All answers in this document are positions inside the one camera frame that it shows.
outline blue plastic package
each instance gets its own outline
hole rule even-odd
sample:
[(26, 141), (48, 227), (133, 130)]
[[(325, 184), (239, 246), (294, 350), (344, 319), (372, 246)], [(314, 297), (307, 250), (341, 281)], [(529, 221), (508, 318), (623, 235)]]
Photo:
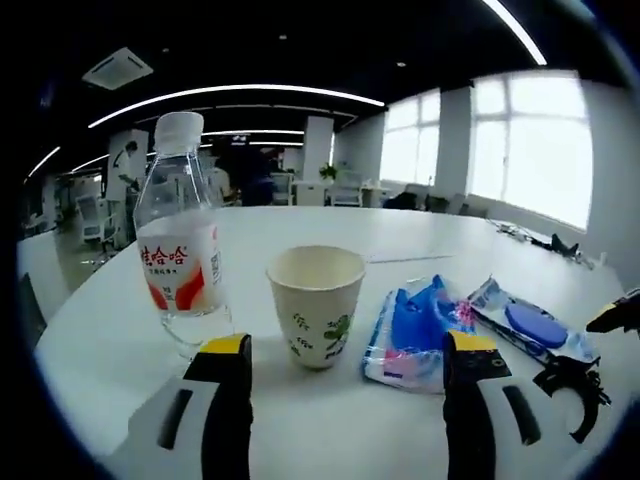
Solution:
[(442, 346), (449, 329), (475, 333), (474, 313), (439, 275), (390, 292), (363, 359), (363, 375), (398, 388), (441, 393)]

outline black ceiling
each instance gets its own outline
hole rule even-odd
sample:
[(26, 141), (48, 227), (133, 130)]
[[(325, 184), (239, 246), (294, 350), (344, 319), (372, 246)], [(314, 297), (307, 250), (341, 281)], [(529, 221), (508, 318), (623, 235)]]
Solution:
[[(166, 93), (271, 83), (338, 90), (388, 104), (436, 87), (455, 88), (479, 76), (535, 67), (525, 48), (481, 0), (421, 3), (377, 8), (367, 4), (364, 10), (347, 12), (345, 6), (331, 4), (289, 4), (286, 9), (268, 4), (257, 9), (181, 2), (159, 11), (158, 2), (152, 7), (99, 2), (68, 11), (56, 6), (51, 14), (40, 11), (31, 28), (40, 32), (41, 43), (30, 47), (37, 68), (30, 105), (37, 135), (28, 146), (24, 175), (58, 145), (60, 152), (34, 178), (68, 171), (103, 155), (111, 134), (131, 127), (152, 131), (154, 117), (176, 109), (206, 108), (200, 110), (205, 131), (304, 128), (308, 111), (273, 105), (329, 110), (336, 130), (381, 111), (307, 93), (217, 92), (145, 106), (87, 128), (106, 114)], [(556, 1), (502, 3), (534, 38), (549, 68), (576, 69), (585, 78), (624, 84), (598, 36)], [(52, 20), (54, 14), (59, 20)], [(286, 40), (280, 39), (283, 34)], [(123, 46), (154, 73), (116, 91), (81, 80)], [(406, 67), (398, 67), (398, 62)], [(263, 106), (220, 108), (229, 105)]]

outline blue plastic lid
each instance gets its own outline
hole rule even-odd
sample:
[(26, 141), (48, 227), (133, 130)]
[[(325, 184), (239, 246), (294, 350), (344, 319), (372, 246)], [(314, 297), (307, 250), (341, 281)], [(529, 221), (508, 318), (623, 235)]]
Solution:
[(508, 305), (505, 314), (517, 332), (548, 348), (560, 348), (567, 340), (567, 329), (558, 322), (526, 305)]

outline bright window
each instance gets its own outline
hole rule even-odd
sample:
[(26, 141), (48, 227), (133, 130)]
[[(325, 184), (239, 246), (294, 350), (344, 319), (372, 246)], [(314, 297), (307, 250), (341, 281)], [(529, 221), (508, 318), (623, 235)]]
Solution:
[(439, 90), (391, 105), (385, 122), (380, 179), (433, 185), (439, 121)]
[(577, 76), (532, 72), (476, 81), (470, 193), (586, 230), (593, 154)]

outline paper cup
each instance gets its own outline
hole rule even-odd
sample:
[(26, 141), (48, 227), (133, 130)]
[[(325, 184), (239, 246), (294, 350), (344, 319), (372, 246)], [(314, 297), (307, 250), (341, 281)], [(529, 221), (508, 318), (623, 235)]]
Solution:
[(365, 273), (360, 255), (336, 247), (289, 249), (267, 268), (280, 328), (295, 361), (327, 368), (347, 342)]

